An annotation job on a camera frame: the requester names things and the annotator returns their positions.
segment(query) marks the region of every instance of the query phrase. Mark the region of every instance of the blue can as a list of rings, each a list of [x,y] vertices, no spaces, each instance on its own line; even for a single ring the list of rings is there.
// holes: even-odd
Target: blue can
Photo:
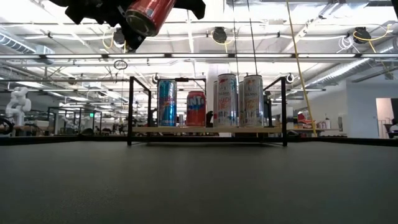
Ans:
[[[157,125],[177,125],[177,82],[160,80],[157,87]]]

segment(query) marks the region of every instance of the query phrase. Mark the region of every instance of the red can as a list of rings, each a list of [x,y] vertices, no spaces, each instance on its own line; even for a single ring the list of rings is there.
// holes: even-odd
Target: red can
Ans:
[[[187,126],[206,126],[206,96],[202,91],[188,93]]]
[[[136,0],[126,11],[126,20],[136,32],[156,36],[176,0]]]

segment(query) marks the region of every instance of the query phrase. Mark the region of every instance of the dark gray table surface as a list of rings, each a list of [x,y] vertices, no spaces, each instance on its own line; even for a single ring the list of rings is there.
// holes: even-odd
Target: dark gray table surface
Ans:
[[[398,223],[398,148],[0,146],[0,223]]]

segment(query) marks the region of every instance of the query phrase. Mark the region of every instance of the wooden shelf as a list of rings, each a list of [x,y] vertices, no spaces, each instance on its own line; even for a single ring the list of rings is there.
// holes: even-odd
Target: wooden shelf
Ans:
[[[134,133],[281,133],[282,128],[132,127]]]

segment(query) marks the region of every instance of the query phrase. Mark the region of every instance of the energy drink can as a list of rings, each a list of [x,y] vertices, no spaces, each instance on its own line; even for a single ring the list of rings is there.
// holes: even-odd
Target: energy drink can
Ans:
[[[202,91],[188,93],[187,126],[206,126],[206,96]]]
[[[244,127],[244,93],[243,82],[239,82],[239,127]]]
[[[218,107],[218,82],[213,82],[213,127],[217,127],[217,107]]]
[[[146,37],[156,36],[176,0],[138,0],[131,3],[126,11],[130,27]]]
[[[217,127],[236,127],[238,124],[236,75],[218,75]]]
[[[244,86],[244,126],[263,127],[264,101],[262,77],[249,75],[243,79]]]
[[[177,125],[177,82],[160,80],[157,89],[157,125]]]

